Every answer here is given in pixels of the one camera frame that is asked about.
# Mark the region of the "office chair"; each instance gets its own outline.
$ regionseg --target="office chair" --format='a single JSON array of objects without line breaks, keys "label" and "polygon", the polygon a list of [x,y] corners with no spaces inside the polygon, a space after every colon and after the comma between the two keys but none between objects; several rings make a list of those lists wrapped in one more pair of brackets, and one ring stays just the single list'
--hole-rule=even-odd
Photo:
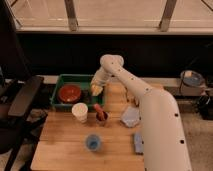
[{"label": "office chair", "polygon": [[30,77],[18,93],[17,80],[0,87],[0,154],[12,149],[5,171],[10,171],[25,138],[38,141],[31,131],[45,122],[46,116],[33,123],[27,121],[33,101],[43,83],[43,78]]}]

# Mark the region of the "white cup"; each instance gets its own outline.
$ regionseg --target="white cup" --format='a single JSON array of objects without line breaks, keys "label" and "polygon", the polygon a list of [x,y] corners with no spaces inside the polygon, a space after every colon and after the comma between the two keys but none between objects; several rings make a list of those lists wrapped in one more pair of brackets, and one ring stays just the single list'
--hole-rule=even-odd
[{"label": "white cup", "polygon": [[87,121],[88,107],[85,103],[77,103],[72,107],[72,114],[76,117],[81,123]]}]

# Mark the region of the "wall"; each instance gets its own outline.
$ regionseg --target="wall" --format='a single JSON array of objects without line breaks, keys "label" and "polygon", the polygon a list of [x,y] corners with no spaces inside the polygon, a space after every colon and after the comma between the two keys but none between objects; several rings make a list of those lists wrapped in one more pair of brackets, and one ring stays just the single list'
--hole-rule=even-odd
[{"label": "wall", "polygon": [[86,73],[106,53],[120,54],[138,76],[179,77],[187,69],[213,74],[213,36],[18,35],[28,65],[37,74]]}]

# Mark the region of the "red bowl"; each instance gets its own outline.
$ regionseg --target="red bowl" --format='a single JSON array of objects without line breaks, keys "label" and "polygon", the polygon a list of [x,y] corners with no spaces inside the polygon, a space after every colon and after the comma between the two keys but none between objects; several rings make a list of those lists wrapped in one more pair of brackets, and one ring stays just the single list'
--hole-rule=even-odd
[{"label": "red bowl", "polygon": [[58,99],[63,103],[76,103],[81,98],[81,89],[77,85],[65,84],[58,91]]}]

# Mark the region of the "green tray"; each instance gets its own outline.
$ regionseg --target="green tray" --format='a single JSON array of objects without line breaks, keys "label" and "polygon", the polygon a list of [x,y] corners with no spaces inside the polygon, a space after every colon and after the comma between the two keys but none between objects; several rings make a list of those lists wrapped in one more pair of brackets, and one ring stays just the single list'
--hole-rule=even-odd
[{"label": "green tray", "polygon": [[98,103],[100,105],[103,105],[104,103],[104,97],[103,93],[99,96],[90,96],[90,82],[93,78],[93,75],[71,75],[71,74],[61,74],[57,80],[53,95],[50,99],[50,104],[55,111],[59,112],[71,112],[71,107],[73,104],[66,104],[61,103],[58,101],[57,93],[61,86],[64,84],[75,84],[78,85],[81,90],[82,94],[89,98],[81,98],[79,102],[86,103],[89,110],[92,109],[93,104]]}]

